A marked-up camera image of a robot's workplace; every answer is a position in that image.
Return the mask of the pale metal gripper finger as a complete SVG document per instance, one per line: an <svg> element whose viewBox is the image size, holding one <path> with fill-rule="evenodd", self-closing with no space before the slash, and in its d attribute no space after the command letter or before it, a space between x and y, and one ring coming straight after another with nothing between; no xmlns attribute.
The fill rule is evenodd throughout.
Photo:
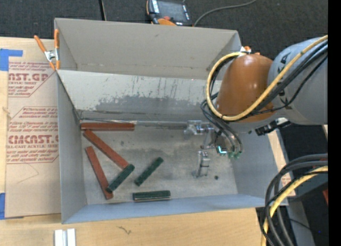
<svg viewBox="0 0 341 246"><path fill-rule="evenodd" d="M198 152L198 159L195 170L192 172L194 178L204 177L208 175L210 158L206 151Z"/></svg>
<svg viewBox="0 0 341 246"><path fill-rule="evenodd" d="M182 130L183 137L188 140L191 136L199 136L210 133L214 130L212 125L202 120L188 120L188 121L136 121L136 126L156 127L164 129Z"/></svg>

